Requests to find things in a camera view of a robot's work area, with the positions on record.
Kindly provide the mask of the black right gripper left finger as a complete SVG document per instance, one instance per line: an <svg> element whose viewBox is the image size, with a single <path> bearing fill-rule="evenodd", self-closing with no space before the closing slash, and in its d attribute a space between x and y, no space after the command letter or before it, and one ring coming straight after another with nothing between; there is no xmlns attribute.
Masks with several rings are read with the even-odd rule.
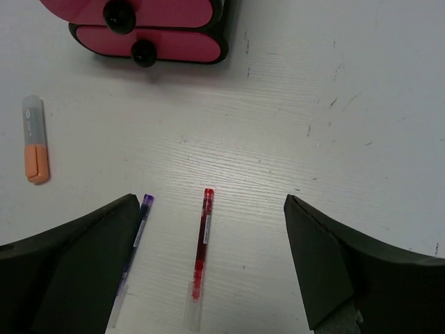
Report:
<svg viewBox="0 0 445 334"><path fill-rule="evenodd" d="M105 333L139 229L127 194L81 218L1 246L2 333Z"/></svg>

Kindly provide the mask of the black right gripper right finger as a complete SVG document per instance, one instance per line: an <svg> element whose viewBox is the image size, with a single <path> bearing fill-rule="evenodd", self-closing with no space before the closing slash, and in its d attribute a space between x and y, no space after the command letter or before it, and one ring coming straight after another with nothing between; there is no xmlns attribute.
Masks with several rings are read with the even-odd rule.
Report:
<svg viewBox="0 0 445 334"><path fill-rule="evenodd" d="M442 258L386 244L296 196L284 215L310 330L444 332Z"/></svg>

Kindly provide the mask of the orange highlighter pen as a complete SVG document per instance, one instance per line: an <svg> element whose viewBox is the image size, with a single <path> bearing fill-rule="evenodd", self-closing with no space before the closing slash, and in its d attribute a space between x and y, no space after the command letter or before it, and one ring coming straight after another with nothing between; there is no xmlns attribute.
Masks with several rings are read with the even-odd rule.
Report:
<svg viewBox="0 0 445 334"><path fill-rule="evenodd" d="M43 102L37 95L22 100L24 128L25 176L32 184L44 184L50 178L45 112Z"/></svg>

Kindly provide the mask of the black drawer cabinet shell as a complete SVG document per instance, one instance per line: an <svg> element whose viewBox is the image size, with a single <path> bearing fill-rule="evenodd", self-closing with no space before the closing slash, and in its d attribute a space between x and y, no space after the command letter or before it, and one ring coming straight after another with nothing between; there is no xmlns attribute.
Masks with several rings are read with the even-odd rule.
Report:
<svg viewBox="0 0 445 334"><path fill-rule="evenodd" d="M175 30L193 30L193 31L206 31L212 35L221 35L228 42L228 47L230 48L230 44L232 41L232 36L234 32L234 26L236 19L234 18L235 14L235 5L233 1L226 1L223 10L222 17L218 22L216 22L212 26L201 27L198 29L186 29L186 28L166 28L166 27L148 27L148 26L137 26L139 27L148 27L151 29L175 29ZM137 43L133 45L131 48L131 57L130 58L121 58L121 59L130 59L136 65L140 67L151 67L156 62L159 62L156 59L156 50L153 45L146 40L139 40Z"/></svg>

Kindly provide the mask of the pink drawer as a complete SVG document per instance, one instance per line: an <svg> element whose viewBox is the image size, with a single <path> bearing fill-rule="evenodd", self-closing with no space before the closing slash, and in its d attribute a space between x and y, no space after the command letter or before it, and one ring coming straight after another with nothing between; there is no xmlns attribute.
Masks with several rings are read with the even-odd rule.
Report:
<svg viewBox="0 0 445 334"><path fill-rule="evenodd" d="M55 16L78 25L106 24L104 9L108 2L52 1L42 5ZM222 13L219 1L128 1L136 17L136 26L197 29L213 24Z"/></svg>
<svg viewBox="0 0 445 334"><path fill-rule="evenodd" d="M221 35L206 31L151 29L139 27L126 35L106 26L70 24L73 38L86 49L101 56L130 58L131 48L139 40L150 42L158 61L214 64L227 57L229 47Z"/></svg>

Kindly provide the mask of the pink bottom drawer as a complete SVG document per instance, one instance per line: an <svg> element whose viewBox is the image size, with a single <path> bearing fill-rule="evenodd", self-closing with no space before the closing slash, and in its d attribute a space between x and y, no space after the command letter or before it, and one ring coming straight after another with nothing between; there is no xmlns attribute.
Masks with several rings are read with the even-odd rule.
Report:
<svg viewBox="0 0 445 334"><path fill-rule="evenodd" d="M70 24L73 38L86 49L101 56L130 58L131 48L139 40L150 42L158 61L214 64L227 57L229 47L221 35L206 31L151 29L139 27L126 35L106 26Z"/></svg>

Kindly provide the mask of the purple gel pen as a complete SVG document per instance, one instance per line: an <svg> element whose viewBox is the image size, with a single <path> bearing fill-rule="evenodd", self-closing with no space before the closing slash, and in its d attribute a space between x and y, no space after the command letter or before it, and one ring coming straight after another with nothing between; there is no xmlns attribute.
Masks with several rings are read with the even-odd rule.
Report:
<svg viewBox="0 0 445 334"><path fill-rule="evenodd" d="M139 214L140 223L138 226L138 231L137 231L136 237L132 243L129 258L128 258L127 263L125 264L123 271L122 271L120 284L118 286L118 291L117 291L117 294L115 297L115 301L113 303L111 315L110 315L108 323L107 323L107 327L106 327L107 329L115 328L115 324L118 320L118 316L119 316L119 313L120 313L120 310L121 310L121 307L123 304L123 300L124 300L125 294L127 293L127 290L128 290L127 278L128 278L134 257L136 255L136 251L137 251L137 248L138 248L138 245L140 242L140 238L141 238L143 230L145 228L145 224L147 222L147 218L151 211L153 202L154 202L154 196L151 196L148 194L144 195L143 201L140 206L140 214Z"/></svg>

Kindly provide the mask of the red gel pen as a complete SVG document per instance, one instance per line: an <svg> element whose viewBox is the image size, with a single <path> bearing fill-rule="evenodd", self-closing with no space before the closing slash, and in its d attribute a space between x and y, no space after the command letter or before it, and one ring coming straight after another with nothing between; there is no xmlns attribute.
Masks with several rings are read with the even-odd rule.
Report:
<svg viewBox="0 0 445 334"><path fill-rule="evenodd" d="M205 189L200 219L200 230L197 240L197 250L193 269L192 281L188 285L184 325L190 331L200 331L202 315L202 297L204 285L204 269L207 256L207 246L211 229L214 190Z"/></svg>

